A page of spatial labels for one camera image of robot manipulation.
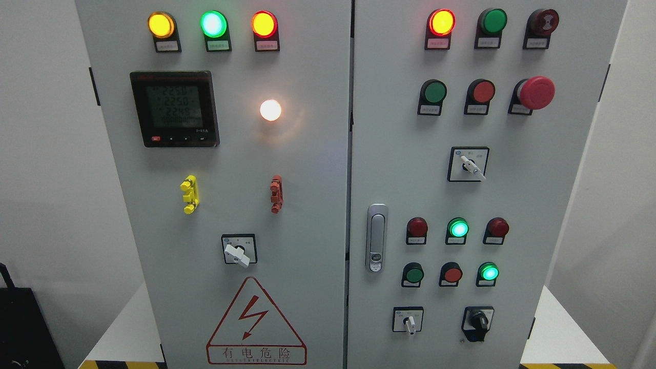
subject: unlit red indicator light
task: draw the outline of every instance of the unlit red indicator light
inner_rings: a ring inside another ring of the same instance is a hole
[[[449,9],[438,9],[434,11],[428,20],[430,31],[436,36],[446,36],[455,26],[455,15]]]

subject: digital power meter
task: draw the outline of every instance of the digital power meter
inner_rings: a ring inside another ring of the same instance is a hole
[[[146,147],[218,145],[210,71],[132,72],[130,81]]]

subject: electrical control cabinet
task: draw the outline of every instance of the electrical control cabinet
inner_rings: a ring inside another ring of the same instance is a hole
[[[77,10],[168,367],[341,367],[351,2]]]
[[[517,367],[625,6],[355,2],[349,368]]]

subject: lightning bolt symbol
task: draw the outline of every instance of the lightning bolt symbol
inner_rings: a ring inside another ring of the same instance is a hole
[[[265,311],[261,311],[259,313],[248,314],[248,310],[251,310],[251,307],[253,307],[253,305],[255,305],[255,303],[257,302],[258,299],[259,299],[259,296],[253,295],[253,297],[251,297],[251,301],[248,302],[248,305],[246,305],[246,309],[244,309],[244,311],[241,312],[241,315],[239,316],[239,320],[246,319],[246,318],[252,318],[253,316],[257,316],[257,315],[260,316],[259,318],[257,318],[257,320],[255,321],[253,326],[251,326],[251,329],[249,329],[248,332],[244,332],[244,335],[241,338],[242,341],[251,336],[251,331],[253,330],[253,328],[255,328],[255,326],[260,322],[260,320],[262,320],[264,318],[264,315],[266,315],[266,313],[269,312],[269,310],[265,310]]]

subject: white indicator light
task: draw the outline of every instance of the white indicator light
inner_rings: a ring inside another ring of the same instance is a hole
[[[280,118],[282,111],[283,108],[280,106],[280,103],[274,99],[265,100],[260,105],[260,115],[268,121],[275,121]]]

